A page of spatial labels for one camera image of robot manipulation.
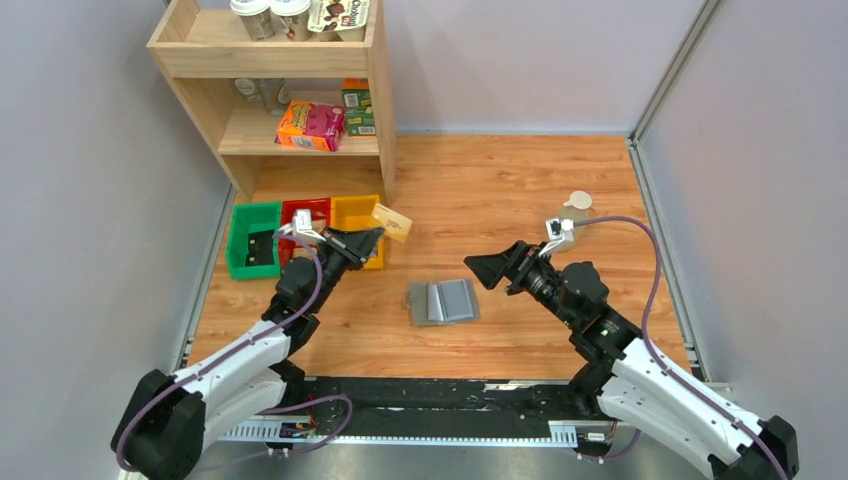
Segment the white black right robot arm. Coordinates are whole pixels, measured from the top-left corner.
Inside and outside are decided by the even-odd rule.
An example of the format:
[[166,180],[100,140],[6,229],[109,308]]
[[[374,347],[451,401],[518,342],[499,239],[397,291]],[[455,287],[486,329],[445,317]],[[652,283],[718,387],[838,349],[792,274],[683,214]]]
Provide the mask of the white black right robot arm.
[[569,340],[586,361],[570,382],[579,416],[622,420],[708,479],[796,477],[792,425],[780,416],[764,420],[699,382],[609,305],[609,289],[591,262],[558,270],[541,249],[518,241],[464,263],[484,288],[506,279],[507,294],[529,294],[570,329]]

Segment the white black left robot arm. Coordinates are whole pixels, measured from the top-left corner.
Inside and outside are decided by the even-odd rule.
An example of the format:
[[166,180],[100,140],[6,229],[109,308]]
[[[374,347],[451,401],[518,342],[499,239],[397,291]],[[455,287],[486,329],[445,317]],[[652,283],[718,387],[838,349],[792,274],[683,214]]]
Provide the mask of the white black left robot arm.
[[110,447],[120,468],[148,479],[184,479],[222,434],[250,417],[290,415],[322,404],[306,398],[302,370],[289,357],[311,338],[319,310],[348,271],[376,251],[384,228],[326,227],[281,269],[266,311],[244,334],[206,359],[173,373],[153,369],[138,382]]

